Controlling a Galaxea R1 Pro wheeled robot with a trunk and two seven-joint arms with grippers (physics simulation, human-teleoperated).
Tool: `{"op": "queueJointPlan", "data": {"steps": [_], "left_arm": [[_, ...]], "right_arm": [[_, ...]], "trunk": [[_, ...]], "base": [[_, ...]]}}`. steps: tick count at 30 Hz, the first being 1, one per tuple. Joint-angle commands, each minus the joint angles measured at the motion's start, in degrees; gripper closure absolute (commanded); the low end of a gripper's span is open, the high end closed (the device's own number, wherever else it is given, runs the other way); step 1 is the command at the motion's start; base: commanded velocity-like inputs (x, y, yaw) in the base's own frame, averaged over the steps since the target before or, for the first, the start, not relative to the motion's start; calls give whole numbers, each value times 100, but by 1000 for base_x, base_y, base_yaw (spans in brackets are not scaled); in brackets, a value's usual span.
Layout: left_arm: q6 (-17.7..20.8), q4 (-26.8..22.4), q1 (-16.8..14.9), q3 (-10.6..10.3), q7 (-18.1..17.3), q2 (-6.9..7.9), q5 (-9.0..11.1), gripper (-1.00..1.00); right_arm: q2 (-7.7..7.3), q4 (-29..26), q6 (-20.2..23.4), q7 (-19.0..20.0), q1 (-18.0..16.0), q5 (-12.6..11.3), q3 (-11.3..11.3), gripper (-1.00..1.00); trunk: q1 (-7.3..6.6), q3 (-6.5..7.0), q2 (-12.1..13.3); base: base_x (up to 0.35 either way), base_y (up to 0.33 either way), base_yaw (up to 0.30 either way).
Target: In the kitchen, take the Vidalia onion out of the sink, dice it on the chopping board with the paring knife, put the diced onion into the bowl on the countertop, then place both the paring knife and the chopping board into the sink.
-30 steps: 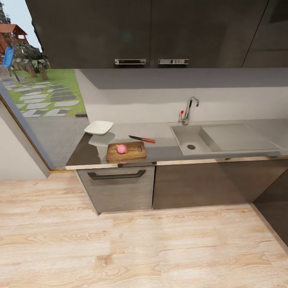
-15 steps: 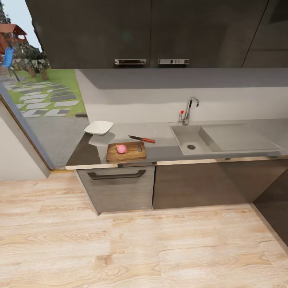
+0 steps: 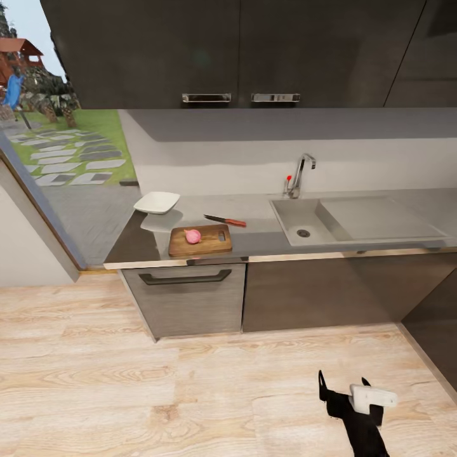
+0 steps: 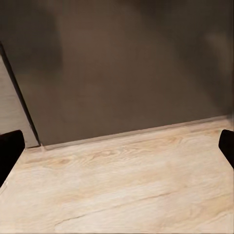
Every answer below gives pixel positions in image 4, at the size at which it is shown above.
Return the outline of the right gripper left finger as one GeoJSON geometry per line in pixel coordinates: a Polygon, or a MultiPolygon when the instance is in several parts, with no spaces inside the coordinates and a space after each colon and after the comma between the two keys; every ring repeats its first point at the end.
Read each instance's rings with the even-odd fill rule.
{"type": "Polygon", "coordinates": [[[0,135],[0,188],[25,148],[21,130],[0,135]]]}

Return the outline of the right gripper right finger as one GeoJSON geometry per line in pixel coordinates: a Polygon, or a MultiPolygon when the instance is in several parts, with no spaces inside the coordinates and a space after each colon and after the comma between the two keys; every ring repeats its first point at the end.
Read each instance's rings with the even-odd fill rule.
{"type": "Polygon", "coordinates": [[[223,130],[218,146],[234,169],[234,132],[223,130]]]}

